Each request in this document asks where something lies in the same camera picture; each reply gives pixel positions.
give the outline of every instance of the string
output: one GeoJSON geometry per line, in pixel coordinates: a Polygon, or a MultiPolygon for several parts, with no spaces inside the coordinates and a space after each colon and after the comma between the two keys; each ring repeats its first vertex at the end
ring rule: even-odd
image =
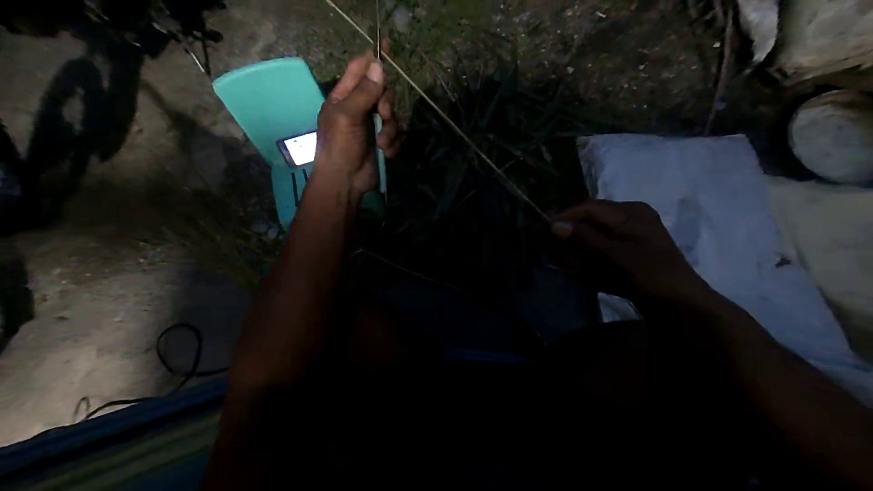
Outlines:
{"type": "MultiPolygon", "coordinates": [[[[336,5],[336,3],[332,2],[331,0],[325,0],[325,2],[328,5],[330,5],[331,7],[333,7],[334,10],[339,12],[339,14],[344,19],[346,19],[358,32],[360,32],[361,35],[370,44],[373,44],[373,39],[371,37],[369,37],[369,35],[358,24],[356,24],[355,21],[352,20],[351,17],[346,15],[346,12],[342,11],[342,9],[340,7],[338,7],[336,5]]],[[[525,193],[523,193],[521,191],[521,189],[519,189],[519,187],[516,186],[515,183],[503,172],[503,170],[501,170],[500,167],[498,167],[494,162],[492,162],[491,159],[488,158],[488,156],[485,153],[483,153],[482,150],[479,149],[479,147],[476,146],[476,143],[473,143],[473,140],[471,140],[467,135],[464,134],[464,131],[462,131],[461,128],[459,128],[455,124],[455,122],[451,120],[451,118],[449,116],[445,115],[445,113],[442,111],[442,109],[440,109],[439,106],[437,106],[437,104],[433,100],[431,100],[430,97],[428,97],[428,95],[426,93],[424,93],[422,88],[420,88],[406,74],[406,72],[404,72],[403,69],[400,66],[398,66],[394,62],[393,59],[391,59],[391,57],[386,52],[382,51],[382,47],[379,46],[377,49],[379,50],[379,53],[382,54],[382,59],[384,59],[385,61],[388,61],[388,63],[392,67],[394,67],[394,69],[398,73],[400,73],[400,75],[412,86],[412,88],[414,88],[416,90],[416,92],[418,92],[418,94],[421,95],[424,98],[424,100],[426,100],[428,102],[428,104],[430,104],[430,106],[434,108],[436,113],[439,114],[441,118],[443,118],[443,120],[455,131],[455,133],[457,133],[458,136],[460,136],[465,142],[467,142],[467,144],[470,145],[470,148],[472,148],[480,157],[482,157],[482,160],[486,161],[488,163],[488,165],[490,165],[491,168],[498,175],[500,175],[503,178],[504,186],[506,186],[507,189],[509,189],[511,192],[515,193],[516,196],[520,197],[522,199],[522,201],[526,202],[527,204],[530,204],[531,208],[536,210],[537,213],[539,213],[543,217],[543,219],[545,219],[547,222],[551,223],[552,219],[543,210],[541,210],[541,208],[539,206],[537,206],[533,201],[531,201],[531,198],[527,197],[525,195],[525,193]]]]}

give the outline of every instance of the thin stick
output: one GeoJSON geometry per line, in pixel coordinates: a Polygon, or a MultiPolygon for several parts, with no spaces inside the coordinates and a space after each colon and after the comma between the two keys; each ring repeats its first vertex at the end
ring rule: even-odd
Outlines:
{"type": "MultiPolygon", "coordinates": [[[[348,21],[348,22],[349,22],[349,23],[350,23],[350,24],[351,24],[351,25],[352,25],[352,26],[353,26],[353,27],[354,27],[358,32],[360,32],[361,35],[362,35],[362,36],[363,36],[363,37],[364,37],[364,38],[365,38],[365,39],[366,39],[370,44],[373,44],[373,39],[371,39],[371,38],[367,35],[367,33],[366,33],[366,32],[365,32],[365,31],[364,31],[364,30],[363,30],[363,29],[362,29],[358,24],[356,24],[354,20],[352,20],[351,17],[349,17],[348,15],[346,15],[346,12],[342,11],[342,9],[341,9],[340,7],[338,7],[338,6],[336,5],[336,3],[332,2],[331,0],[325,0],[325,2],[326,2],[328,5],[330,5],[331,7],[333,7],[334,10],[336,10],[337,12],[339,12],[340,15],[341,15],[343,18],[345,18],[345,19],[346,19],[346,20],[347,20],[347,21],[348,21]]],[[[412,79],[411,79],[411,78],[406,74],[406,72],[404,72],[403,69],[402,69],[400,66],[398,66],[398,65],[394,62],[394,60],[391,59],[391,57],[390,57],[386,52],[383,52],[383,51],[382,51],[382,47],[381,47],[381,46],[379,47],[379,51],[382,53],[382,58],[385,59],[386,61],[388,61],[388,63],[389,63],[391,66],[393,66],[394,69],[395,69],[398,73],[400,73],[400,75],[401,75],[404,79],[406,79],[406,81],[407,81],[407,82],[412,86],[412,88],[414,88],[414,89],[416,90],[416,92],[418,92],[418,94],[421,95],[421,96],[424,98],[424,100],[426,100],[426,101],[428,102],[428,104],[430,104],[430,106],[434,108],[434,110],[436,111],[436,113],[439,114],[441,118],[443,118],[443,120],[444,120],[444,121],[445,121],[445,122],[446,122],[446,123],[447,123],[447,124],[448,124],[448,125],[449,125],[453,130],[454,130],[454,131],[455,131],[455,133],[457,133],[458,136],[460,136],[462,139],[464,139],[464,141],[467,142],[467,144],[470,145],[470,147],[471,147],[471,148],[472,148],[472,149],[473,149],[473,150],[474,150],[474,151],[475,151],[475,152],[476,152],[480,157],[482,157],[482,160],[486,161],[486,162],[488,163],[488,165],[490,165],[491,168],[494,169],[494,171],[498,173],[498,175],[500,175],[501,177],[503,177],[504,182],[505,182],[505,186],[506,186],[510,191],[514,192],[518,197],[520,197],[520,198],[521,198],[524,202],[526,202],[527,204],[530,204],[530,205],[531,205],[531,208],[533,208],[534,210],[536,210],[536,211],[537,211],[537,212],[538,212],[538,213],[543,217],[543,219],[545,219],[547,222],[551,222],[551,221],[552,221],[552,219],[551,219],[551,218],[550,218],[550,217],[549,217],[549,216],[548,216],[548,215],[547,215],[543,210],[541,210],[541,209],[539,208],[539,206],[537,206],[533,201],[531,201],[531,198],[527,197],[527,196],[525,195],[525,193],[521,192],[521,190],[519,189],[519,187],[516,186],[515,183],[514,183],[513,181],[511,181],[510,178],[509,178],[506,174],[504,174],[504,172],[503,172],[502,170],[500,170],[500,168],[497,166],[497,164],[495,164],[494,162],[492,162],[491,159],[488,158],[488,156],[486,156],[485,153],[483,153],[482,150],[480,150],[479,147],[476,146],[476,143],[473,143],[473,140],[471,140],[467,135],[464,134],[464,131],[462,131],[461,128],[458,128],[458,127],[457,127],[457,125],[455,124],[455,122],[452,121],[451,118],[449,118],[449,116],[445,115],[445,113],[444,113],[444,112],[439,108],[439,106],[437,106],[437,104],[436,104],[433,100],[431,100],[430,97],[428,97],[428,95],[427,95],[426,93],[424,93],[424,91],[422,90],[422,88],[420,88],[420,87],[419,87],[419,86],[418,86],[414,81],[412,81],[412,79]]]]}
{"type": "Polygon", "coordinates": [[[712,109],[710,109],[710,117],[706,121],[704,136],[709,136],[712,130],[712,122],[715,121],[715,113],[718,110],[718,100],[725,95],[725,87],[727,86],[727,70],[731,64],[731,43],[733,42],[733,4],[730,4],[727,8],[727,18],[725,21],[725,52],[721,60],[718,84],[715,87],[715,98],[712,100],[712,109]]]}

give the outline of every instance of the hand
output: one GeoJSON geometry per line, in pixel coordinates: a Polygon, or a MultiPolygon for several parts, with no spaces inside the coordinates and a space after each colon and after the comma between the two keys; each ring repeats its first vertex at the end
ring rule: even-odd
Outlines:
{"type": "MultiPolygon", "coordinates": [[[[387,39],[382,50],[388,52],[387,39]]],[[[373,149],[371,111],[382,117],[376,143],[393,157],[400,148],[394,96],[385,91],[385,73],[373,53],[353,59],[319,113],[315,174],[348,179],[353,196],[373,189],[379,179],[373,149]]]]}
{"type": "Polygon", "coordinates": [[[634,300],[637,294],[684,296],[710,289],[646,203],[588,201],[556,216],[552,233],[572,244],[574,259],[607,293],[634,300]]]}

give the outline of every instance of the forearm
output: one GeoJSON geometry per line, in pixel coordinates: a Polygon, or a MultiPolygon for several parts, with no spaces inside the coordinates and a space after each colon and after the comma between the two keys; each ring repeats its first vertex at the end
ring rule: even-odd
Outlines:
{"type": "Polygon", "coordinates": [[[641,311],[713,349],[746,404],[810,463],[847,484],[873,485],[870,410],[782,347],[744,309],[707,287],[684,298],[652,298],[641,302],[641,311]]]}
{"type": "Polygon", "coordinates": [[[343,176],[313,173],[282,257],[246,319],[232,390],[293,384],[322,352],[357,201],[343,176]]]}

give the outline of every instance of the phone screen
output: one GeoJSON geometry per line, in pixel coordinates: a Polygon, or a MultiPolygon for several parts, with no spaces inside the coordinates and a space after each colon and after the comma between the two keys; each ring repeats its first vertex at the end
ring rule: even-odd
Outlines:
{"type": "Polygon", "coordinates": [[[279,143],[280,147],[284,147],[282,153],[285,158],[291,157],[291,163],[294,165],[306,165],[315,160],[315,142],[317,141],[316,133],[307,133],[305,135],[295,136],[282,140],[279,143]]]}

